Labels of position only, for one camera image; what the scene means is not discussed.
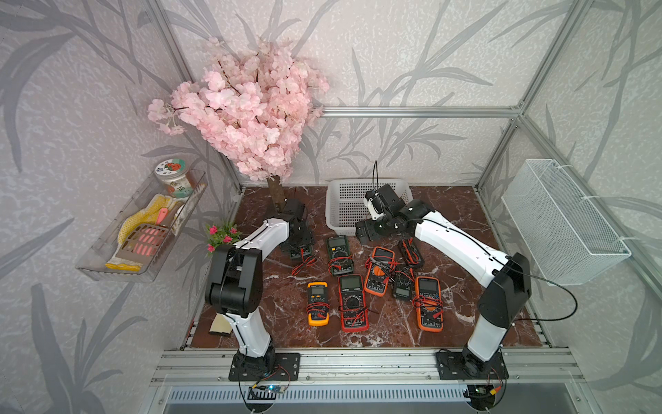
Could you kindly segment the dark green multimeter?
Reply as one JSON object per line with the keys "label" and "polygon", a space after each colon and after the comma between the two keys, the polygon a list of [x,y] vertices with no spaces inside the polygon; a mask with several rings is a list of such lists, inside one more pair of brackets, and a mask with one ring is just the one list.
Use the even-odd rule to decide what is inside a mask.
{"label": "dark green multimeter", "polygon": [[309,257],[314,255],[313,246],[308,244],[305,246],[299,246],[297,248],[292,248],[290,250],[289,256],[290,259],[295,262],[305,262]]}
{"label": "dark green multimeter", "polygon": [[330,237],[326,240],[329,255],[328,271],[334,276],[352,274],[354,270],[350,244],[346,236]]}

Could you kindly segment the orange Victor multimeter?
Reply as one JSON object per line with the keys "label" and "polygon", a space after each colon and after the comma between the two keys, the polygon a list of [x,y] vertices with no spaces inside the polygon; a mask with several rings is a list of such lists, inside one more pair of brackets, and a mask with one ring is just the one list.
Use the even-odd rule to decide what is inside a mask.
{"label": "orange Victor multimeter", "polygon": [[364,290],[374,296],[384,297],[390,283],[391,272],[398,263],[395,253],[388,248],[376,247],[368,258],[367,277],[365,277]]}

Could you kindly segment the large red Aneng multimeter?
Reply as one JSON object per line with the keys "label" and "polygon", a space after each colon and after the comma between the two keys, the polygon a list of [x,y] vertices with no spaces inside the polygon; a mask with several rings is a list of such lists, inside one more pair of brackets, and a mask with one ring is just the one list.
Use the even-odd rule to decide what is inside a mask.
{"label": "large red Aneng multimeter", "polygon": [[362,332],[369,328],[368,309],[362,279],[358,274],[338,277],[341,329],[344,332]]}

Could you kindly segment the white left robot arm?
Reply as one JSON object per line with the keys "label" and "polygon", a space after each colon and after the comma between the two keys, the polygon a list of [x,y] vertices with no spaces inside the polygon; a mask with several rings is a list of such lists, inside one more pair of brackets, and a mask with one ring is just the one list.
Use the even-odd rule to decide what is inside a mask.
{"label": "white left robot arm", "polygon": [[265,358],[272,351],[272,338],[259,312],[263,260],[276,248],[297,265],[311,257],[314,239],[306,217],[305,205],[288,199],[284,210],[267,218],[255,232],[212,253],[205,302],[230,323],[241,355]]}

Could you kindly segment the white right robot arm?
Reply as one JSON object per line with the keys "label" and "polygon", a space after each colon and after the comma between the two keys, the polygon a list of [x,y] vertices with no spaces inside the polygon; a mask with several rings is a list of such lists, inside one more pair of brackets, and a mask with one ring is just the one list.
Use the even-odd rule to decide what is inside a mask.
{"label": "white right robot arm", "polygon": [[490,362],[531,296],[529,260],[481,243],[422,200],[404,202],[388,185],[368,191],[364,205],[371,217],[355,224],[362,243],[414,236],[459,264],[484,288],[463,358],[476,366]]}

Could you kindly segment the white plastic perforated basket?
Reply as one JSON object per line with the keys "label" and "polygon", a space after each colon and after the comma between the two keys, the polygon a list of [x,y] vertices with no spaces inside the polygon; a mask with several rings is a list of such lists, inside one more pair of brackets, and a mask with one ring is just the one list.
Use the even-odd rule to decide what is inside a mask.
{"label": "white plastic perforated basket", "polygon": [[354,236],[355,224],[372,221],[364,205],[365,194],[375,184],[371,179],[335,179],[329,182],[325,205],[326,223],[338,236]]}

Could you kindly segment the slim black multimeter with probes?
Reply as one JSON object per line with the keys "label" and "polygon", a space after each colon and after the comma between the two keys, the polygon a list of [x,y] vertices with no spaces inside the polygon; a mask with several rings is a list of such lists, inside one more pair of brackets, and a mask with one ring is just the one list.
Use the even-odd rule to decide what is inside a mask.
{"label": "slim black multimeter with probes", "polygon": [[423,267],[424,259],[422,258],[413,237],[401,239],[398,242],[398,249],[407,267],[412,269]]}

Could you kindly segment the small black multimeter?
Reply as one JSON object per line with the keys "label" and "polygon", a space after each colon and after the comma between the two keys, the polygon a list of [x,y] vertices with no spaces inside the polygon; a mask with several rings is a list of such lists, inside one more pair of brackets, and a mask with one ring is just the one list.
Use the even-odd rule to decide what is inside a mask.
{"label": "small black multimeter", "polygon": [[413,270],[405,265],[396,266],[392,275],[392,296],[395,299],[410,301],[415,291]]}

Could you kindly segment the orange multimeter front right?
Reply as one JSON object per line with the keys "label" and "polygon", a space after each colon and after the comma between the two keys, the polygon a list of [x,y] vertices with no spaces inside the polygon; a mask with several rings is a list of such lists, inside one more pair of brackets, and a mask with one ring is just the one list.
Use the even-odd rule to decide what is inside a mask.
{"label": "orange multimeter front right", "polygon": [[443,331],[443,302],[438,279],[419,276],[415,279],[413,305],[417,313],[417,324],[422,331]]}

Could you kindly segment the yellow Aneng multimeter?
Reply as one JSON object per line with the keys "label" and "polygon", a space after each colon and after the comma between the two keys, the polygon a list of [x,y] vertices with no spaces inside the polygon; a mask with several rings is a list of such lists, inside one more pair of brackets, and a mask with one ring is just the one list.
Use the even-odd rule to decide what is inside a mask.
{"label": "yellow Aneng multimeter", "polygon": [[311,282],[307,286],[308,305],[306,313],[311,327],[322,327],[329,323],[329,286],[326,282]]}

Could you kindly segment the small potted pink flowers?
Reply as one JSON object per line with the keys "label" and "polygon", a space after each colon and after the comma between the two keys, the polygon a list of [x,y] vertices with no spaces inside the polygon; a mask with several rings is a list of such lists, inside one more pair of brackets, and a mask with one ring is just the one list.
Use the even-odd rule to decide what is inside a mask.
{"label": "small potted pink flowers", "polygon": [[232,245],[241,240],[241,232],[234,223],[212,224],[207,227],[209,253],[222,245]]}

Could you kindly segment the pink cherry blossom tree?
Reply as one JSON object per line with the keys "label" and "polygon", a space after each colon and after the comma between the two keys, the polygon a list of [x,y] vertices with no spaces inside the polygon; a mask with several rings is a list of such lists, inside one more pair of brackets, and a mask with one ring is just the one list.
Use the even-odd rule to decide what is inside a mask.
{"label": "pink cherry blossom tree", "polygon": [[241,174],[267,183],[281,213],[283,181],[291,176],[304,129],[322,115],[314,98],[329,82],[288,43],[262,42],[240,56],[222,50],[216,38],[210,46],[212,61],[201,80],[181,83],[168,101],[153,100],[148,119],[169,136],[197,129]]}

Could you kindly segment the jar with strawberry lid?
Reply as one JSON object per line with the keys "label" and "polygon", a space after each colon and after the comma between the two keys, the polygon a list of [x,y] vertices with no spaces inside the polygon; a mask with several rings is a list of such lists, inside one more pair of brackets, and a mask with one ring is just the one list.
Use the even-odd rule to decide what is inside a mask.
{"label": "jar with strawberry lid", "polygon": [[173,198],[188,198],[193,193],[188,171],[186,161],[181,158],[162,160],[154,168],[156,178]]}

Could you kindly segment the black yellow work glove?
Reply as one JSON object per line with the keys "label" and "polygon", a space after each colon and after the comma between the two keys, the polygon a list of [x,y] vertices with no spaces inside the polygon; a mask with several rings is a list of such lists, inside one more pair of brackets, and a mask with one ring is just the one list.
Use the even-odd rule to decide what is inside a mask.
{"label": "black yellow work glove", "polygon": [[212,336],[231,336],[232,333],[233,328],[229,320],[222,314],[215,315],[209,327],[209,334]]}

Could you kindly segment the pink brown grater tool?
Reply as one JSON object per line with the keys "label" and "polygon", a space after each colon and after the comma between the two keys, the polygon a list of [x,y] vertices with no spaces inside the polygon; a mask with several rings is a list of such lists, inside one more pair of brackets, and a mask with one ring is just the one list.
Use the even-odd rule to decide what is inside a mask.
{"label": "pink brown grater tool", "polygon": [[169,227],[163,226],[169,213],[170,210],[162,209],[156,224],[140,224],[121,246],[118,245],[115,261],[119,260],[122,268],[137,272],[151,262],[169,234]]}

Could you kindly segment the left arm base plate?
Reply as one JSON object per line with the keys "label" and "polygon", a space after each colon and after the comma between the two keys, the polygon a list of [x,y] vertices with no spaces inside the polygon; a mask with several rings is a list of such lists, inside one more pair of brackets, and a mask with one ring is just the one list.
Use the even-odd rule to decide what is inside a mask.
{"label": "left arm base plate", "polygon": [[300,353],[267,353],[248,357],[237,352],[232,360],[229,381],[296,381],[301,367]]}

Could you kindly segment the clear acrylic wall shelf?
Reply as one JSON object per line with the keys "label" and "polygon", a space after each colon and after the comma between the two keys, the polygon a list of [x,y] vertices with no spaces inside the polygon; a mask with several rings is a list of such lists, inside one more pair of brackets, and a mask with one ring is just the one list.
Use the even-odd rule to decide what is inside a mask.
{"label": "clear acrylic wall shelf", "polygon": [[206,173],[184,176],[193,191],[174,198],[155,176],[134,193],[75,268],[94,281],[153,282],[207,188]]}

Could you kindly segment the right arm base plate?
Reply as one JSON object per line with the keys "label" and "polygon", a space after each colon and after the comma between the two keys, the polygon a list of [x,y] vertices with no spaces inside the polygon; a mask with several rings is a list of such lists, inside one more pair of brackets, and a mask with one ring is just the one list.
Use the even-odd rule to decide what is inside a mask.
{"label": "right arm base plate", "polygon": [[461,351],[443,348],[435,354],[435,359],[441,380],[477,381],[494,378],[505,381],[510,377],[501,349],[487,362],[483,362],[467,348]]}

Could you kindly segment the aluminium front rail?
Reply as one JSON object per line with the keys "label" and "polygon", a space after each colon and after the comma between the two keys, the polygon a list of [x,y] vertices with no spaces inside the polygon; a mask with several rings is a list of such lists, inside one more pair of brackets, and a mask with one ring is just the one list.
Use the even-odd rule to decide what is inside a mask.
{"label": "aluminium front rail", "polygon": [[[356,385],[443,383],[434,348],[295,348],[301,355],[296,368],[303,385]],[[151,386],[228,385],[235,351],[232,348],[166,351],[152,375]],[[568,348],[507,348],[503,362],[509,377],[494,377],[511,384],[585,383],[586,379]]]}

